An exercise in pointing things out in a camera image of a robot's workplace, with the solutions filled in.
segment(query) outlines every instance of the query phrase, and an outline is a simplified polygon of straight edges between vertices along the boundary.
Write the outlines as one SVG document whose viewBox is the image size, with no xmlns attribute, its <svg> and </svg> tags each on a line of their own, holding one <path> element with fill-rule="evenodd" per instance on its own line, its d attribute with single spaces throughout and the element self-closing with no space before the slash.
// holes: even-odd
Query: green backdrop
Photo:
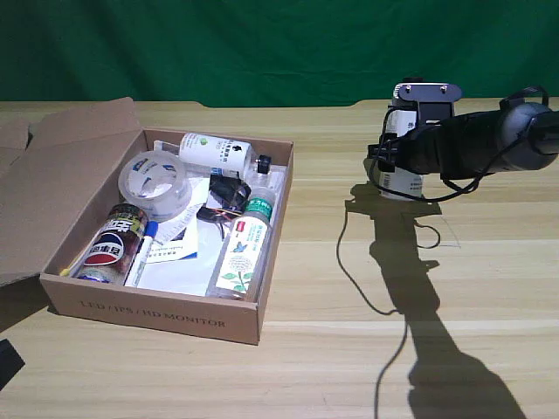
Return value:
<svg viewBox="0 0 559 419">
<path fill-rule="evenodd" d="M 557 0 L 1 0 L 0 100 L 338 106 L 407 75 L 559 93 Z"/>
</svg>

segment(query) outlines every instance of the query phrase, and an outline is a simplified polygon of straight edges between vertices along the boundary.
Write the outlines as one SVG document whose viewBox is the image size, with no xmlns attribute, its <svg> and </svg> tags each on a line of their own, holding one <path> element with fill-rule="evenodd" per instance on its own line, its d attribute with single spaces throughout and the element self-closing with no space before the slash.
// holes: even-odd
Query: wooden table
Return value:
<svg viewBox="0 0 559 419">
<path fill-rule="evenodd" d="M 387 203 L 362 165 L 386 104 L 138 103 L 144 126 L 295 142 L 262 341 L 61 317 L 36 282 L 12 285 L 0 290 L 0 337 L 26 366 L 0 393 L 0 417 L 371 418 L 375 406 L 382 419 L 557 417 L 559 163 L 490 176 L 439 206 Z M 0 123 L 73 105 L 3 103 Z M 461 100 L 456 110 L 496 107 Z M 429 175 L 424 193 L 445 187 Z M 404 316 L 375 313 L 336 261 L 346 209 L 342 264 L 378 310 L 393 298 L 407 312 L 404 343 Z M 429 247 L 436 233 L 414 222 L 440 245 L 418 249 L 416 236 Z"/>
</svg>

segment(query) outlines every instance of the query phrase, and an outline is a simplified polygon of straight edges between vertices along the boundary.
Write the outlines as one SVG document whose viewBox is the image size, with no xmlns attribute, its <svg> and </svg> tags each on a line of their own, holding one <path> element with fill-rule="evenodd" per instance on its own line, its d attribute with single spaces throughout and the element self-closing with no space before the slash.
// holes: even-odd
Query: tape roll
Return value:
<svg viewBox="0 0 559 419">
<path fill-rule="evenodd" d="M 179 215 L 191 197 L 184 163 L 166 151 L 148 151 L 130 160 L 119 175 L 119 189 L 158 223 Z"/>
</svg>

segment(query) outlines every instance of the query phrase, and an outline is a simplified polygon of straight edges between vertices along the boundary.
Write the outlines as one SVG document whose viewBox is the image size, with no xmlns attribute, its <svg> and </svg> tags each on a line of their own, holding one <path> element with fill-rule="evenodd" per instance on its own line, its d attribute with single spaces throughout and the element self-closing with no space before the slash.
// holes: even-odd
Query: cardboard box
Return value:
<svg viewBox="0 0 559 419">
<path fill-rule="evenodd" d="M 0 177 L 24 153 L 29 140 L 29 124 L 17 119 L 0 127 Z"/>
<path fill-rule="evenodd" d="M 117 179 L 155 140 L 184 132 L 143 129 L 130 98 L 48 115 L 27 151 L 0 178 L 0 285 L 40 274 L 59 314 L 257 344 L 293 171 L 293 143 L 249 141 L 286 166 L 283 199 L 255 303 L 108 285 L 58 276 L 121 198 Z"/>
</svg>

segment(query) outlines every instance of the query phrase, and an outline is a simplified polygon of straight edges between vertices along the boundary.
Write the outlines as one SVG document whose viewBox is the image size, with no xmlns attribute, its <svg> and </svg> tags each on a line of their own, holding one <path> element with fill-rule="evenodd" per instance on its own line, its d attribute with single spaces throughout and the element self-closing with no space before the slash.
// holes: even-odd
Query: box lid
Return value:
<svg viewBox="0 0 559 419">
<path fill-rule="evenodd" d="M 29 137 L 29 123 L 21 118 L 0 127 L 0 177 L 25 151 Z"/>
<path fill-rule="evenodd" d="M 0 177 L 0 286 L 42 272 L 110 183 L 145 148 L 130 98 L 48 115 L 27 150 Z M 106 182 L 112 176 L 114 182 Z"/>
</svg>

